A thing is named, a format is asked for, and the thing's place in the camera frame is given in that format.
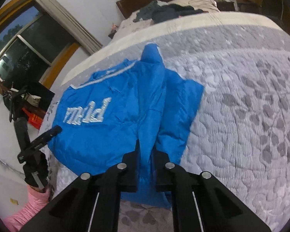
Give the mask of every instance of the blue fabric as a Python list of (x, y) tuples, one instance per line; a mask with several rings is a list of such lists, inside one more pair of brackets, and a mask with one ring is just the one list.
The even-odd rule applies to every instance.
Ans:
[(156, 143), (179, 163), (202, 92), (200, 84), (166, 69), (157, 45), (148, 44), (139, 61), (125, 59), (63, 93), (53, 122), (62, 132), (48, 146), (77, 175), (96, 175), (121, 162), (139, 139), (138, 192), (121, 196), (169, 208), (164, 193), (157, 193), (151, 181), (150, 154)]

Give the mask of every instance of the sky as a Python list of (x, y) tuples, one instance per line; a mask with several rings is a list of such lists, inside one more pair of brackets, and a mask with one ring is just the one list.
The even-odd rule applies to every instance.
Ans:
[(16, 25), (25, 26), (27, 23), (33, 20), (33, 18), (36, 16), (36, 14), (39, 11), (35, 7), (30, 7), (25, 12), (23, 12), (21, 15), (19, 15), (14, 21), (12, 21), (1, 33), (0, 33), (0, 39), (3, 38), (3, 36), (8, 32), (9, 29), (14, 28)]

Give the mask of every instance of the metal rivet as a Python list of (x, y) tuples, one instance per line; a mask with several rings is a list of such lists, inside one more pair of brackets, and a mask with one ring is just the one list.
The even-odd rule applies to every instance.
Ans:
[(88, 180), (90, 178), (90, 173), (82, 173), (81, 174), (81, 179), (82, 180)]
[(209, 179), (209, 178), (211, 178), (211, 176), (212, 176), (212, 174), (210, 172), (203, 172), (202, 173), (202, 177), (204, 179)]
[(172, 169), (172, 168), (175, 167), (175, 164), (174, 164), (173, 162), (168, 162), (168, 163), (165, 164), (165, 167), (166, 167), (167, 169)]
[(127, 164), (126, 163), (119, 163), (119, 164), (117, 164), (117, 168), (118, 169), (125, 169), (127, 167)]

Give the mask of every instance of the quilted bedspread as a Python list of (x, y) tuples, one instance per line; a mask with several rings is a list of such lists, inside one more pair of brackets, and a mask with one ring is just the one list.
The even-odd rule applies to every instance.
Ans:
[[(168, 69), (205, 86), (181, 166), (209, 171), (272, 231), (290, 218), (290, 36), (270, 19), (222, 12), (167, 21), (104, 47), (70, 71), (47, 112), (70, 84), (157, 43)], [(49, 156), (55, 195), (76, 175)], [(172, 231), (170, 210), (122, 201), (118, 231)]]

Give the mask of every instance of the jacket sleeve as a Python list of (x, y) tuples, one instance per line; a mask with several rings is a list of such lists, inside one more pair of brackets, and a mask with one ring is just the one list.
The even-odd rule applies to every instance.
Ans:
[(28, 203), (16, 214), (3, 220), (5, 226), (11, 232), (19, 231), (33, 216), (35, 216), (49, 202), (49, 188), (45, 193), (39, 193), (27, 186)]

